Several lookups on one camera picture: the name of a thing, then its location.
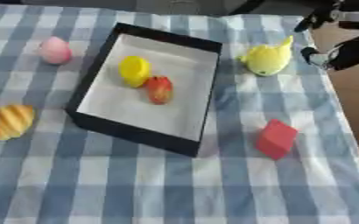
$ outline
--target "yellow toy fruit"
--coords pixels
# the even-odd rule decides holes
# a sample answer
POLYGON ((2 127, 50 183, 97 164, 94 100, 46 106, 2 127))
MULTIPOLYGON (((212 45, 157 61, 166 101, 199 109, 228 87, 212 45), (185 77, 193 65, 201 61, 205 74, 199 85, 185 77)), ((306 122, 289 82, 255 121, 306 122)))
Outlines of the yellow toy fruit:
POLYGON ((257 45, 247 51, 240 61, 254 74, 269 76, 280 72, 292 57, 292 36, 280 45, 257 45))
POLYGON ((34 116, 32 106, 13 104, 0 107, 0 140, 23 135, 31 127, 34 116))
POLYGON ((121 61, 119 72, 126 84, 138 88, 150 75, 150 63, 138 56, 128 56, 121 61))

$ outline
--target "black box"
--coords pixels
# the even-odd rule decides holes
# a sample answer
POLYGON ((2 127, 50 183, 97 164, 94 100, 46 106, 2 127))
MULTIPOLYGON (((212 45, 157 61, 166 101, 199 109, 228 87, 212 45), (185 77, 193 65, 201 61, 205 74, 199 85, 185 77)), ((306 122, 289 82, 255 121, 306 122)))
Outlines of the black box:
POLYGON ((118 23, 66 112, 83 129, 196 157, 221 49, 214 41, 118 23), (123 83, 117 66, 131 55, 148 60, 152 75, 169 77, 170 102, 154 105, 143 87, 123 83))

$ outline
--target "wooden surface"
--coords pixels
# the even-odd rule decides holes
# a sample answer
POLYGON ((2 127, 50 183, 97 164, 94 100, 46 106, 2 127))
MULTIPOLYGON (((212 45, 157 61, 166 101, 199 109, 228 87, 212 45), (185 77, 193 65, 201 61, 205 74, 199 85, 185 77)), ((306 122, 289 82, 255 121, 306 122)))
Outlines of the wooden surface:
MULTIPOLYGON (((359 31, 343 30, 335 24, 327 24, 313 31, 314 42, 321 52, 358 35, 359 31)), ((329 72, 329 74, 359 143, 359 65, 339 72, 329 72)))

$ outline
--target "plush toy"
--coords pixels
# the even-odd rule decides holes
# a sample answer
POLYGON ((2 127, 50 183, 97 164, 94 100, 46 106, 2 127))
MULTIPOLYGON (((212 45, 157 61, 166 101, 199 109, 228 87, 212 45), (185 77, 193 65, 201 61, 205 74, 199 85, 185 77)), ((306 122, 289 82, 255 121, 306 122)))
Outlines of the plush toy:
POLYGON ((39 54, 42 59, 53 65, 64 64, 72 58, 72 51, 69 44, 57 37, 50 37, 42 42, 39 48, 39 54))
POLYGON ((0 107, 0 140, 20 137, 32 125, 32 106, 11 104, 0 107))
POLYGON ((292 57, 292 36, 286 38, 280 45, 257 45, 239 57, 254 74, 269 76, 280 72, 292 57))

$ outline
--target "toy food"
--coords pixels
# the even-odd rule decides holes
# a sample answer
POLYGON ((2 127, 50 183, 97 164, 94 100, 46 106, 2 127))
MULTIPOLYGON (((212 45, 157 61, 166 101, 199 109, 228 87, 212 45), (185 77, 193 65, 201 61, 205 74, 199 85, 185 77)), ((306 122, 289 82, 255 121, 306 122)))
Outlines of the toy food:
POLYGON ((0 140, 23 135, 32 125, 34 116, 32 106, 7 105, 0 107, 0 140))
POLYGON ((69 44, 61 38, 50 37, 42 42, 39 48, 42 59, 50 64, 59 65, 68 62, 72 58, 69 44))
POLYGON ((150 63, 138 56, 128 56, 121 61, 119 72, 126 84, 138 88, 150 76, 150 63))
POLYGON ((292 36, 286 38, 280 45, 257 45, 240 57, 254 74, 263 76, 280 72, 289 63, 292 57, 292 36))
POLYGON ((165 104, 172 99, 172 83, 165 76, 152 76, 146 82, 150 101, 155 104, 165 104))
POLYGON ((256 147, 266 156, 278 160, 290 151, 297 132, 283 122, 272 119, 261 131, 256 147))

